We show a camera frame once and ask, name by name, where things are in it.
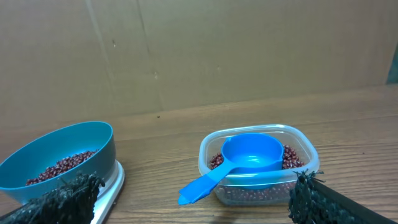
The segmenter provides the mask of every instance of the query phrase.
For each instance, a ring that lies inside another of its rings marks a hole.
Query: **teal bowl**
[[[57,161],[97,149],[97,153],[78,166],[52,179],[25,186],[28,179],[38,177]],[[0,165],[0,190],[25,204],[31,198],[63,185],[63,180],[75,178],[78,171],[84,174],[96,172],[106,180],[112,173],[115,159],[113,129],[110,124],[102,121],[74,124],[48,133],[8,157]]]

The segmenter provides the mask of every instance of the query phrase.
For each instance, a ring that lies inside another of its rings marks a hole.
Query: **blue measuring cup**
[[[247,133],[229,137],[221,147],[223,163],[181,189],[178,204],[195,203],[206,197],[228,174],[281,170],[283,153],[283,145],[266,134]]]

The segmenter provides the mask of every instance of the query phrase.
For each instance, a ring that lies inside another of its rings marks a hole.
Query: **table surface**
[[[398,222],[397,85],[103,120],[114,127],[117,159],[126,172],[108,223],[292,223],[286,203],[225,207],[212,194],[194,205],[177,205],[178,191],[200,176],[198,152],[206,135],[270,123],[295,126],[307,135],[327,186]],[[0,161],[64,125],[0,131]],[[0,214],[17,206],[0,193]]]

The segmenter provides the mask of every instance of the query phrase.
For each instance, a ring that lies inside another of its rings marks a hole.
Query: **scoop handle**
[[[232,162],[224,160],[220,166],[190,182],[186,187],[181,189],[178,204],[186,205],[195,203],[206,197],[235,168],[236,166]]]

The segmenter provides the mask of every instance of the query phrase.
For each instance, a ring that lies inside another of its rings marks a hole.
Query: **black object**
[[[289,218],[294,223],[396,224],[321,184],[315,175],[314,172],[297,173],[298,180],[290,190],[289,201]]]
[[[2,216],[0,224],[90,224],[100,186],[105,182],[96,174],[79,173],[64,186]]]

